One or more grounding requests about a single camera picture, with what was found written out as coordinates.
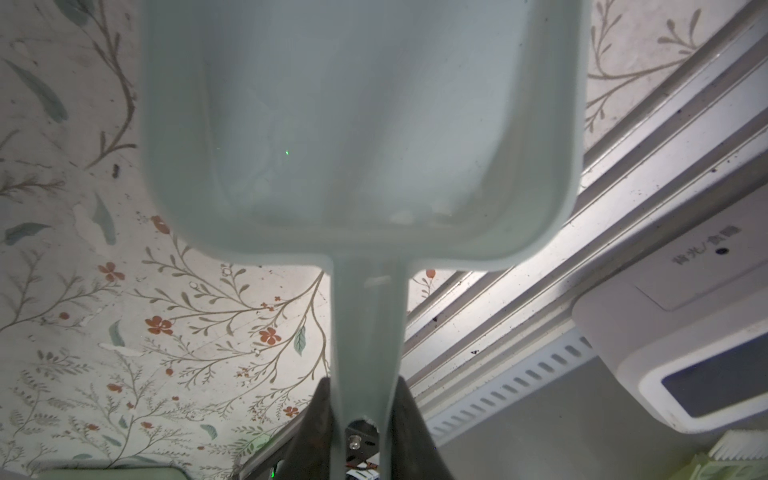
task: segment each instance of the red flower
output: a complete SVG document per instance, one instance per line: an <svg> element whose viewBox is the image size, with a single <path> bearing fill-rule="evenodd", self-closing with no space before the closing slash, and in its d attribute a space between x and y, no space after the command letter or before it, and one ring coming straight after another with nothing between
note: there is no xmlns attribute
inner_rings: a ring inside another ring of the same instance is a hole
<svg viewBox="0 0 768 480"><path fill-rule="evenodd" d="M168 225L163 222L163 219L160 218L160 215L155 215L150 220L152 220L154 227L157 228L158 232L165 233L166 235L170 233L170 228L168 228Z"/></svg>
<svg viewBox="0 0 768 480"><path fill-rule="evenodd" d="M266 330L262 330L259 332L259 335L261 335L261 343L268 343L270 345L274 345L275 343L278 343L282 338L280 338L279 335L275 335L276 331L271 326L267 327Z"/></svg>
<svg viewBox="0 0 768 480"><path fill-rule="evenodd" d="M152 320L146 319L145 322L150 326L150 328L147 329L149 330L149 333L154 335L160 335L161 332L166 335L173 335L174 333L174 331L170 329L173 324L169 320L163 320L157 315L153 316Z"/></svg>
<svg viewBox="0 0 768 480"><path fill-rule="evenodd" d="M114 263L112 262L107 262L106 265L99 265L98 271L102 272L107 277L108 282L114 282L115 277L120 280L125 280L125 275L123 273L114 271Z"/></svg>

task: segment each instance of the floral pattern surface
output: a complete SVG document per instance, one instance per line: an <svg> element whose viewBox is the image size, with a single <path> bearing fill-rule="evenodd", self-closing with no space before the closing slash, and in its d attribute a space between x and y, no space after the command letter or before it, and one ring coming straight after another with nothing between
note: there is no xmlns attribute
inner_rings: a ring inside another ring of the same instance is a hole
<svg viewBox="0 0 768 480"><path fill-rule="evenodd" d="M587 145L745 3L595 2ZM329 371L324 272L206 257L148 200L136 15L133 0L0 2L4 469L221 480ZM452 274L417 274L409 309Z"/></svg>

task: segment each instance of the dark display screen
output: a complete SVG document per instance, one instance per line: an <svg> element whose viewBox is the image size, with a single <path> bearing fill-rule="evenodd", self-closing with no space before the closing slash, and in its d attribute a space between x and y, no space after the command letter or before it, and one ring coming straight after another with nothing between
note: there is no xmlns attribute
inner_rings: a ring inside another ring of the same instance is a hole
<svg viewBox="0 0 768 480"><path fill-rule="evenodd" d="M662 385L691 417L768 392L768 333L669 375Z"/></svg>

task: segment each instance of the green plastic dustpan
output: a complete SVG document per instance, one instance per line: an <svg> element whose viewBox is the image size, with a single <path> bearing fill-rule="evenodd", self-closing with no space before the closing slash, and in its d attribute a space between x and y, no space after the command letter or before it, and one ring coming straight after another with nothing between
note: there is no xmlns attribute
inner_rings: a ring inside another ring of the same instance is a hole
<svg viewBox="0 0 768 480"><path fill-rule="evenodd" d="M221 259L331 273L334 416L339 429L373 420L388 479L408 278L509 267L572 208L589 2L143 8L143 155L158 207Z"/></svg>

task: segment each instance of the dustpan handle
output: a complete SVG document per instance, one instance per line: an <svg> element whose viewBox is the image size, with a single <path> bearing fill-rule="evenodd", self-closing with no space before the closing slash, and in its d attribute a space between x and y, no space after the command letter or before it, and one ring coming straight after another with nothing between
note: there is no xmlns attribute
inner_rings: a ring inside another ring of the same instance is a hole
<svg viewBox="0 0 768 480"><path fill-rule="evenodd" d="M330 480L346 471L344 428L379 429L381 479L389 480L389 420L405 335L408 275L401 260L336 257L331 273L331 406L336 428Z"/></svg>

